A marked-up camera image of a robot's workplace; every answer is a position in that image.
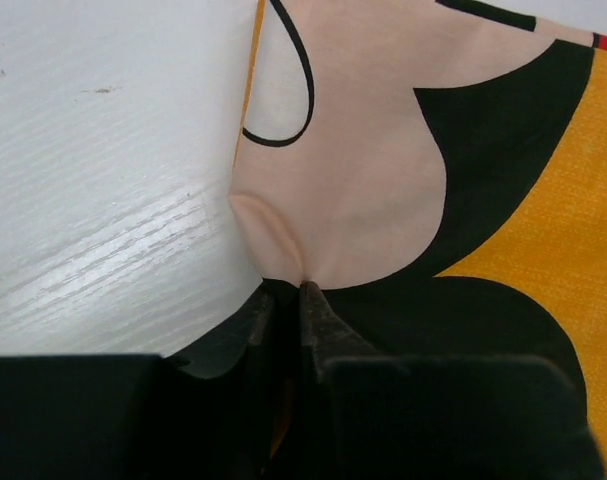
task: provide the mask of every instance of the cloth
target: cloth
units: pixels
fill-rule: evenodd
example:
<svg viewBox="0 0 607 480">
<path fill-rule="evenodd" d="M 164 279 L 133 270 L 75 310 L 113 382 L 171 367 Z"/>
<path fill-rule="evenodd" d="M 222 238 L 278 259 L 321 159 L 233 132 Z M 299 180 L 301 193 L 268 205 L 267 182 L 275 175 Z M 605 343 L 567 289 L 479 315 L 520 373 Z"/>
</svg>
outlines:
<svg viewBox="0 0 607 480">
<path fill-rule="evenodd" d="M 389 353 L 550 359 L 607 462 L 607 37 L 470 0 L 256 25 L 230 204 L 264 278 Z"/>
</svg>

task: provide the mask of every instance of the white eye shape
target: white eye shape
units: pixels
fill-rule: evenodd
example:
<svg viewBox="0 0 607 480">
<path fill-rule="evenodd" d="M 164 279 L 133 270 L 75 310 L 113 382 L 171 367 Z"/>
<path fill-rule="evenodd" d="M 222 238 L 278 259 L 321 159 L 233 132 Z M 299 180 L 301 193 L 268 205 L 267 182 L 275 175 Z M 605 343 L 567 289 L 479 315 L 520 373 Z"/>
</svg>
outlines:
<svg viewBox="0 0 607 480">
<path fill-rule="evenodd" d="M 312 69 L 280 0 L 265 6 L 243 134 L 268 147 L 294 143 L 314 108 Z"/>
</svg>

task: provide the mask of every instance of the white table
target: white table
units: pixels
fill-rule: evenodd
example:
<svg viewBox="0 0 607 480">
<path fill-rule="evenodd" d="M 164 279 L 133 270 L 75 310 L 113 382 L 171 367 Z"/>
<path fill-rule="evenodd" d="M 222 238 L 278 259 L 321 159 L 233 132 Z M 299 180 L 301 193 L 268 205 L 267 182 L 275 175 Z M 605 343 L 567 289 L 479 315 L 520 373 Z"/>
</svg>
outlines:
<svg viewBox="0 0 607 480">
<path fill-rule="evenodd" d="M 607 33 L 605 0 L 492 3 Z M 170 354 L 256 287 L 225 200 L 253 14 L 0 0 L 0 354 Z"/>
</svg>

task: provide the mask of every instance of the black curved outline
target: black curved outline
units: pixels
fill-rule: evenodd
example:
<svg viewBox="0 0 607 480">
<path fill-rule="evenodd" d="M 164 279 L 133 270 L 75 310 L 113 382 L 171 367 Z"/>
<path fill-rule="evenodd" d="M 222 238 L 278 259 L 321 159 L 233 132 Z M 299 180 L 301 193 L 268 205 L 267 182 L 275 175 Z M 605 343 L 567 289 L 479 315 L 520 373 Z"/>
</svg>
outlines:
<svg viewBox="0 0 607 480">
<path fill-rule="evenodd" d="M 290 138 L 286 138 L 285 140 L 269 140 L 267 138 L 259 137 L 258 135 L 254 135 L 252 132 L 247 130 L 245 126 L 243 127 L 243 135 L 248 140 L 251 140 L 254 143 L 258 143 L 259 145 L 263 145 L 265 147 L 286 147 L 288 145 L 293 144 L 299 138 L 303 136 L 305 130 L 310 125 L 312 121 L 312 113 L 314 112 L 314 77 L 312 75 L 312 67 L 310 65 L 310 59 L 307 56 L 307 52 L 305 51 L 305 45 L 303 45 L 303 40 L 301 40 L 301 36 L 299 32 L 296 31 L 296 27 L 294 26 L 294 22 L 285 10 L 285 7 L 281 3 L 281 0 L 270 0 L 272 7 L 274 7 L 274 11 L 283 22 L 283 26 L 290 36 L 290 40 L 292 40 L 292 44 L 296 49 L 296 53 L 299 55 L 299 60 L 301 61 L 301 66 L 303 67 L 303 73 L 305 74 L 305 82 L 307 83 L 307 96 L 308 96 L 308 108 L 307 108 L 307 118 L 305 119 L 305 124 L 300 132 Z"/>
</svg>

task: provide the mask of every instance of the fabric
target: fabric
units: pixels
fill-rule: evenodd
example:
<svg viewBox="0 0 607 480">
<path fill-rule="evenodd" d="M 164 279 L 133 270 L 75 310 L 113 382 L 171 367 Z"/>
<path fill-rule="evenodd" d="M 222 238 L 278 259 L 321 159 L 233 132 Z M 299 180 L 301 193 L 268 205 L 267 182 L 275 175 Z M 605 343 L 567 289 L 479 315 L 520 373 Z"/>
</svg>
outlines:
<svg viewBox="0 0 607 480">
<path fill-rule="evenodd" d="M 607 462 L 607 37 L 471 0 L 256 31 L 230 204 L 262 275 L 386 352 L 550 359 Z"/>
</svg>

